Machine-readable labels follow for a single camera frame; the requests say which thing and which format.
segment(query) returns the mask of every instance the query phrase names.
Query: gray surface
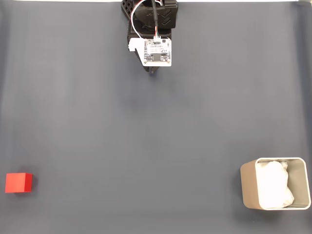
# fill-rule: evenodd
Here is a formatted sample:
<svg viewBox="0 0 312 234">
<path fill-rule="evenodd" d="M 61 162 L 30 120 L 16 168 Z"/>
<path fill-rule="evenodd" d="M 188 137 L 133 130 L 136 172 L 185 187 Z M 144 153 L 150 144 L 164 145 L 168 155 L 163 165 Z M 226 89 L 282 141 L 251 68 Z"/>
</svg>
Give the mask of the gray surface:
<svg viewBox="0 0 312 234">
<path fill-rule="evenodd" d="M 1 234 L 311 233 L 312 210 L 245 208 L 239 173 L 266 156 L 311 171 L 311 6 L 180 4 L 151 78 L 119 3 L 0 4 L 0 188 L 36 176 L 0 193 Z"/>
</svg>

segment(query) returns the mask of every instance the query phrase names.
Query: red block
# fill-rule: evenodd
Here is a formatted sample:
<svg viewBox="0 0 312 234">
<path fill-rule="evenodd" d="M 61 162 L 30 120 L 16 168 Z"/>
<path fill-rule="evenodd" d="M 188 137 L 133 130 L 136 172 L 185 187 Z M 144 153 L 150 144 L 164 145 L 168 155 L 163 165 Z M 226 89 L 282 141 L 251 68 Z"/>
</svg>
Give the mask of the red block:
<svg viewBox="0 0 312 234">
<path fill-rule="evenodd" d="M 29 193 L 33 175 L 29 173 L 8 173 L 6 174 L 6 193 Z"/>
</svg>

